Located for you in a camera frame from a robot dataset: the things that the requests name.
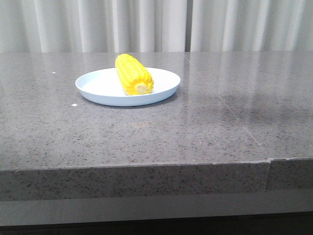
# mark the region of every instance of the corn on the cob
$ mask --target corn on the cob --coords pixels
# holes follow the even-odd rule
[[[154,84],[152,76],[136,58],[120,54],[116,58],[115,68],[126,94],[151,93]]]

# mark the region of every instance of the countertop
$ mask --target countertop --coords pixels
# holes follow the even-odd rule
[[[0,54],[0,201],[313,188],[312,51],[130,54],[177,92],[100,105],[75,80],[118,54]]]

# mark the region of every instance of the speckled stone surface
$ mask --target speckled stone surface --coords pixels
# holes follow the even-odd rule
[[[176,94],[99,105],[75,80],[117,54],[0,54],[0,200],[256,192],[273,159],[311,163],[312,52],[132,54]]]
[[[266,189],[288,188],[313,188],[312,159],[275,159],[271,161]]]

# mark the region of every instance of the white curtain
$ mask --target white curtain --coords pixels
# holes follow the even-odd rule
[[[0,52],[313,50],[313,0],[0,0]]]

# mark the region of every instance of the round plate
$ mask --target round plate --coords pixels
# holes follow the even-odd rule
[[[86,99],[111,106],[138,106],[152,104],[172,96],[180,83],[180,77],[170,71],[146,68],[154,80],[150,94],[127,95],[119,82],[116,69],[105,69],[86,73],[75,85]]]

